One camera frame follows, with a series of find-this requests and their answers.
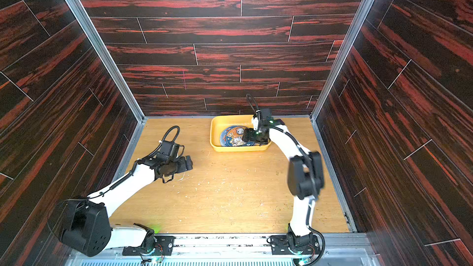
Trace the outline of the yellow plastic storage tray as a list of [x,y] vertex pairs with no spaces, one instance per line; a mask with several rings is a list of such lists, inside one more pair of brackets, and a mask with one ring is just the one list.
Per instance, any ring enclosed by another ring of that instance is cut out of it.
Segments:
[[255,144],[250,147],[223,147],[220,145],[221,132],[230,126],[245,126],[253,128],[251,122],[252,115],[229,115],[217,116],[211,121],[210,143],[217,152],[246,152],[246,151],[266,151],[271,143],[265,145]]

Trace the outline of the blue cartoon animals coaster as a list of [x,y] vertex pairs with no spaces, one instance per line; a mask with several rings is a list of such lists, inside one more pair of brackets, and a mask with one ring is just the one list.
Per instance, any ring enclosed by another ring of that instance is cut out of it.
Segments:
[[224,129],[220,134],[220,145],[223,147],[250,147],[254,142],[245,142],[243,135],[247,127],[230,126]]

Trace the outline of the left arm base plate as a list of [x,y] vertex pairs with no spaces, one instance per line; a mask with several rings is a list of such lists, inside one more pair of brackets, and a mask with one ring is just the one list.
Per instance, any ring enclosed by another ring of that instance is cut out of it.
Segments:
[[143,258],[166,257],[172,255],[174,242],[175,237],[171,235],[146,237],[145,241],[138,247],[125,247],[122,255]]

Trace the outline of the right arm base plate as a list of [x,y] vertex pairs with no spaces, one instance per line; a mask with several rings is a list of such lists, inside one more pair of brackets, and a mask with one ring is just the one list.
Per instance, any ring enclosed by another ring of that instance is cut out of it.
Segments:
[[320,254],[321,247],[318,238],[310,233],[296,236],[292,233],[271,235],[266,240],[275,255],[311,255]]

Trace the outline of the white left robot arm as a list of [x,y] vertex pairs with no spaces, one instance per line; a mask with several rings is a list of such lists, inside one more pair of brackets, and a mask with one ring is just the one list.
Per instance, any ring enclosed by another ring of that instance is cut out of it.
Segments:
[[132,169],[105,188],[87,197],[65,199],[59,225],[51,233],[62,244],[94,257],[106,249],[130,248],[139,255],[151,255],[158,244],[155,230],[135,223],[129,227],[112,225],[113,213],[138,191],[151,183],[167,183],[175,174],[192,170],[190,156],[184,155],[185,147],[163,141],[156,150],[135,160]]

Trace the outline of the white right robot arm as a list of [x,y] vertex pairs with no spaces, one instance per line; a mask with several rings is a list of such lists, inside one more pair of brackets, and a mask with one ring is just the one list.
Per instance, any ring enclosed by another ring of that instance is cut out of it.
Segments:
[[268,108],[255,110],[251,124],[244,132],[244,142],[276,144],[288,159],[287,184],[294,197],[288,230],[296,237],[310,235],[314,205],[325,186],[321,155],[303,146],[281,119],[273,118]]

